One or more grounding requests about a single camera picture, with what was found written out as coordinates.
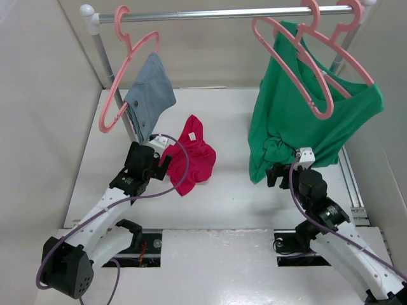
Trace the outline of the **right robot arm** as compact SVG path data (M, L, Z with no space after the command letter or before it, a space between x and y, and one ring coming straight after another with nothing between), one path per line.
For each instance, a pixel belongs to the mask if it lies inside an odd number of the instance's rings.
M406 304L406 277L373 253L344 209L327 193L321 173L277 163L266 171L267 185L282 178L305 220L293 230L274 232L273 247L283 259L315 254L330 264L365 304Z

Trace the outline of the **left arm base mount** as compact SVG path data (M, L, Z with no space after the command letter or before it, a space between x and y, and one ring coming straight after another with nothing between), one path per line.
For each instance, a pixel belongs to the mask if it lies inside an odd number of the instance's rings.
M130 246L113 259L121 268L159 268L161 265L162 229L143 229L142 226L126 219L118 221L114 228L123 228L132 234Z

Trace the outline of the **red t shirt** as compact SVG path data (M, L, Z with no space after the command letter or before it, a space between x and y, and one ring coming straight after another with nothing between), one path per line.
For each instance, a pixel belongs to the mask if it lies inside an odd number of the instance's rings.
M204 140L202 122L194 115L186 120L184 129L177 144L169 145L163 156L171 156L172 160L167 175L179 195L187 195L196 184L210 179L216 152Z

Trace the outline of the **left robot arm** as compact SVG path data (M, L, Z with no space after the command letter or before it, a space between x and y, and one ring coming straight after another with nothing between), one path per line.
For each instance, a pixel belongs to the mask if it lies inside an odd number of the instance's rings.
M98 268L123 250L138 250L142 227L126 220L124 214L142 198L151 179L163 180L171 160L150 146L133 142L123 168L99 202L65 236L45 242L36 275L38 288L53 288L79 299Z

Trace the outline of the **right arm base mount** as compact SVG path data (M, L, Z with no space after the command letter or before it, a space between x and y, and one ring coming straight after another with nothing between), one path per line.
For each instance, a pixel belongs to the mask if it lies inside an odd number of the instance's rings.
M273 230L273 250L278 267L330 266L329 262L310 248L310 242L321 230L305 220L294 229Z

